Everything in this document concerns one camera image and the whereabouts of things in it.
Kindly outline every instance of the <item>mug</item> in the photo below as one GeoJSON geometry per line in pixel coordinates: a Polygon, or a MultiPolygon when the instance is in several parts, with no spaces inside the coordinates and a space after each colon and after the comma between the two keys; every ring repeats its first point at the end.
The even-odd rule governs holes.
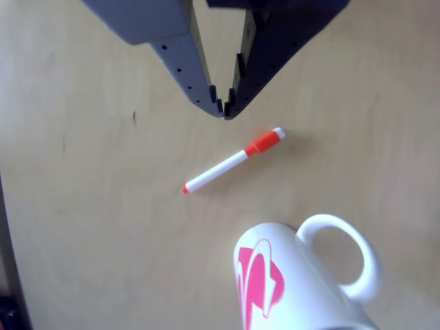
{"type": "Polygon", "coordinates": [[[375,250],[351,224],[329,214],[308,218],[297,233],[281,223],[261,223],[234,249],[243,330],[378,329],[362,305],[376,297],[382,265],[375,250]],[[341,285],[312,251],[325,227],[346,232],[364,258],[360,277],[341,285]]]}

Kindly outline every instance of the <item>table surface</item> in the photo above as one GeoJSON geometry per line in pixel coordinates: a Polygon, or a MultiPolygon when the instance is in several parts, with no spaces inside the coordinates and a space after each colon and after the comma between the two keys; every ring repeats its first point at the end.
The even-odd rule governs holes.
{"type": "MultiPolygon", "coordinates": [[[[195,9],[226,94],[244,13],[195,9]]],[[[379,326],[438,329],[439,12],[437,0],[352,1],[225,122],[81,2],[2,1],[0,169],[34,329],[240,329],[237,239],[320,212],[377,248],[384,289],[367,311],[379,326]],[[276,126],[281,144],[180,192],[276,126]]],[[[341,281],[360,271],[337,230],[315,249],[341,281]]]]}

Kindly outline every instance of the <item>pink logo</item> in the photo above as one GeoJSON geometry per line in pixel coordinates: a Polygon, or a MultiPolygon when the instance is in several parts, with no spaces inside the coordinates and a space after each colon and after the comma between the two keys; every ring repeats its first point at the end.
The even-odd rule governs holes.
{"type": "Polygon", "coordinates": [[[236,268],[243,329],[250,330],[252,304],[269,318],[270,309],[283,295],[284,279],[272,262],[272,248],[266,239],[258,241],[254,249],[240,247],[236,268]]]}

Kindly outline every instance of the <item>white marker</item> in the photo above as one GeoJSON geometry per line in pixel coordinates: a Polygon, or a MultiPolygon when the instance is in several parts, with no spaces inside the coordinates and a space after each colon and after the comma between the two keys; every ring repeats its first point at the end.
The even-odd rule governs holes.
{"type": "Polygon", "coordinates": [[[225,173],[227,170],[231,169],[237,164],[240,164],[243,160],[246,160],[253,154],[262,153],[264,150],[270,148],[274,144],[277,144],[285,136],[286,135],[280,127],[272,129],[271,131],[253,141],[253,143],[249,144],[242,151],[239,151],[228,159],[223,160],[220,164],[217,164],[213,168],[200,174],[198,177],[195,177],[194,179],[186,182],[186,184],[181,187],[181,191],[184,194],[192,193],[194,190],[207,184],[209,181],[225,173]]]}

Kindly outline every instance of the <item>mug handle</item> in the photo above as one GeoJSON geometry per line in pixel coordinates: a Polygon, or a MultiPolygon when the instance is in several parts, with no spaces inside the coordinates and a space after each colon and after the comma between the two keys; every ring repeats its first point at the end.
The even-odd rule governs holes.
{"type": "Polygon", "coordinates": [[[308,218],[296,235],[310,248],[316,233],[325,227],[335,227],[346,232],[359,246],[364,257],[364,267],[359,278],[349,285],[339,284],[340,289],[353,301],[368,303],[380,290],[382,263],[370,242],[350,223],[330,214],[317,214],[308,218]]]}

